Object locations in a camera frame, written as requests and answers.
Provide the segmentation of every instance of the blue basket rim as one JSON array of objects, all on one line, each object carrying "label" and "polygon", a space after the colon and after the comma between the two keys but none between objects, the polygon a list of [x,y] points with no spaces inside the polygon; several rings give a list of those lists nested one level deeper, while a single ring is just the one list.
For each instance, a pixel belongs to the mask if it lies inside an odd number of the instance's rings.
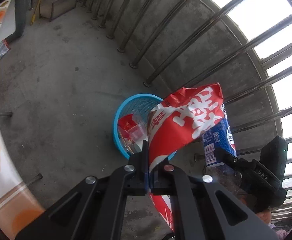
[{"label": "blue basket rim", "polygon": [[[124,108],[124,106],[126,104],[128,104],[130,101],[136,99],[136,98],[141,98],[141,97],[151,97],[151,98],[156,98],[158,99],[159,101],[163,101],[160,97],[158,96],[155,96],[155,95],[152,95],[152,94],[136,94],[136,95],[133,95],[129,98],[127,98],[125,101],[123,101],[123,103],[121,103],[121,105],[119,106],[119,108],[117,109],[116,111],[116,114],[115,114],[115,118],[113,120],[113,140],[114,140],[114,143],[116,145],[116,147],[118,148],[118,150],[120,151],[120,153],[126,158],[126,159],[129,159],[129,154],[126,152],[126,150],[124,149],[124,147],[121,145],[120,141],[119,141],[119,135],[118,135],[118,128],[117,128],[117,125],[118,125],[118,119],[119,119],[119,115],[122,111],[122,109]],[[170,160],[171,158],[174,157],[176,151],[173,152],[172,154],[170,154],[168,156],[168,159]]]}]

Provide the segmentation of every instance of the silver screw head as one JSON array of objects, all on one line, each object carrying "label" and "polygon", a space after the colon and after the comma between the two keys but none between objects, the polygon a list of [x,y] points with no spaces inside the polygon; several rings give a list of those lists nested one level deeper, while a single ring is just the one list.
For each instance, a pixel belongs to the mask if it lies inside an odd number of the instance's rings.
[{"label": "silver screw head", "polygon": [[94,176],[88,176],[85,181],[87,184],[94,184],[96,182],[96,178]]},{"label": "silver screw head", "polygon": [[203,176],[203,181],[206,183],[211,183],[213,181],[213,178],[209,175],[204,175]]},{"label": "silver screw head", "polygon": [[170,164],[166,164],[164,166],[164,170],[165,171],[173,171],[174,170],[174,166],[173,165],[170,165]]},{"label": "silver screw head", "polygon": [[133,165],[128,164],[124,167],[124,169],[125,171],[134,171],[135,167]]}]

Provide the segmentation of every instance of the blue basket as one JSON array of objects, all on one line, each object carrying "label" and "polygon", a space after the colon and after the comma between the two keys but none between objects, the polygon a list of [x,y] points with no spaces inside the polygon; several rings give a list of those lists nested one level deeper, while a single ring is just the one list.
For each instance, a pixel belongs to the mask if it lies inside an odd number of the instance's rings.
[{"label": "blue basket", "polygon": [[[123,145],[119,140],[118,135],[118,119],[121,117],[133,113],[134,110],[138,110],[145,124],[147,124],[148,113],[157,106],[162,101],[161,98],[151,95],[151,94],[137,94],[127,98],[118,108],[115,119],[113,121],[113,142],[115,143],[117,149],[121,152],[121,154],[129,159],[129,153],[125,150]],[[168,156],[168,159],[174,157],[176,152],[173,152]]]}]

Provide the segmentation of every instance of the bottle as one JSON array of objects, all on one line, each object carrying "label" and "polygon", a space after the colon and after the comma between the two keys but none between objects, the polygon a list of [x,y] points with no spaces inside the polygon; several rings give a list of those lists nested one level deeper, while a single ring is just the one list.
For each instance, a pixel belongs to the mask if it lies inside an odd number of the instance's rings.
[{"label": "bottle", "polygon": [[221,105],[221,110],[224,113],[224,118],[202,134],[206,159],[206,174],[212,176],[214,180],[217,180],[228,191],[236,195],[241,182],[241,174],[223,162],[218,161],[214,155],[215,148],[221,147],[229,152],[229,154],[236,156],[235,143],[227,121],[224,104]]}]

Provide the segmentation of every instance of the gray wall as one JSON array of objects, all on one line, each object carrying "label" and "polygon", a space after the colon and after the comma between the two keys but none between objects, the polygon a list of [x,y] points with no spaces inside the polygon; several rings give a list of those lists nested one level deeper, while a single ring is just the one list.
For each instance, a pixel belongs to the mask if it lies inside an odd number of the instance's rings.
[{"label": "gray wall", "polygon": [[[118,43],[128,31],[145,0],[131,0],[121,18],[115,38]],[[154,0],[135,30],[126,53],[131,59],[142,48],[167,12],[179,0]],[[209,19],[214,12],[203,0],[189,0],[188,4],[162,31],[145,57],[139,63],[139,70],[144,77],[157,68],[196,28]],[[123,0],[115,0],[110,10],[107,29],[111,27]],[[99,15],[103,15],[108,0],[103,0]],[[230,27],[218,22],[207,33],[183,52],[154,82],[158,94],[162,97],[174,91],[196,74],[211,64],[238,49],[241,44]],[[236,58],[221,70],[198,85],[219,82],[224,97],[228,97],[244,88],[259,82],[261,74],[257,71],[247,54]],[[260,90],[247,98],[227,106],[229,123],[236,126],[272,114],[272,107],[265,90]],[[264,145],[277,135],[274,122],[240,132],[234,135],[237,149]]]}]

